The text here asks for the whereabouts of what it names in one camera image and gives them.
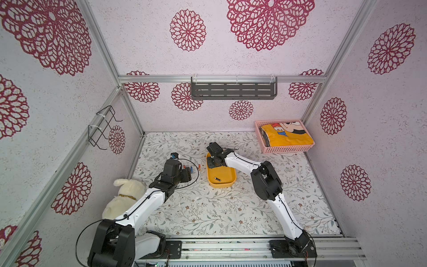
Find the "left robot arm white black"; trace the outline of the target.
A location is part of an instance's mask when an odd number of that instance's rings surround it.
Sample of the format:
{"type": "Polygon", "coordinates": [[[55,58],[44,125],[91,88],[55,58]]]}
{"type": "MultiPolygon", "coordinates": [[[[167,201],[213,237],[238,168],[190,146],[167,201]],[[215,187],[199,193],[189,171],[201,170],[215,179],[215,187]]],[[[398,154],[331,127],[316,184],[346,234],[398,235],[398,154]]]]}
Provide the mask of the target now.
{"type": "Polygon", "coordinates": [[[149,185],[144,196],[115,219],[102,219],[87,260],[89,267],[132,267],[145,256],[167,255],[165,235],[137,232],[147,218],[175,192],[180,183],[191,181],[191,169],[184,168],[177,153],[166,160],[163,171],[149,185]]]}

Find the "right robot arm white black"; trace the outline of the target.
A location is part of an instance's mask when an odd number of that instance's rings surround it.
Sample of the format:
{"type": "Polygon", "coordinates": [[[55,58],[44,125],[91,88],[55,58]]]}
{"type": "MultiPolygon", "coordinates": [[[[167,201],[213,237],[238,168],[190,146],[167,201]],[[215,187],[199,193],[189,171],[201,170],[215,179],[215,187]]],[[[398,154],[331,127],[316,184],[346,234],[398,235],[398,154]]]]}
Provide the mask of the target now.
{"type": "Polygon", "coordinates": [[[284,249],[293,258],[317,258],[315,242],[297,222],[286,203],[282,182],[271,162],[252,161],[240,156],[234,149],[222,148],[216,142],[211,142],[207,150],[210,153],[210,157],[207,158],[208,168],[224,166],[251,176],[256,195],[270,204],[285,236],[284,244],[274,246],[274,251],[284,249]]]}

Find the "yellow plastic storage box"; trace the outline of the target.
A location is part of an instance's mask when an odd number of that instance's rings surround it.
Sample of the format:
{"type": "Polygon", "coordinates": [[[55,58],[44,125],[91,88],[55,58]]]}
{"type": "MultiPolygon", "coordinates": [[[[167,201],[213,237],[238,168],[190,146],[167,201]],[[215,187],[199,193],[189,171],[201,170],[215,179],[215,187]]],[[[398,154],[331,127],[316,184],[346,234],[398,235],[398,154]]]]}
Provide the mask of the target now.
{"type": "Polygon", "coordinates": [[[207,179],[213,188],[229,188],[236,182],[237,173],[235,169],[229,167],[208,168],[207,166],[207,179]]]}

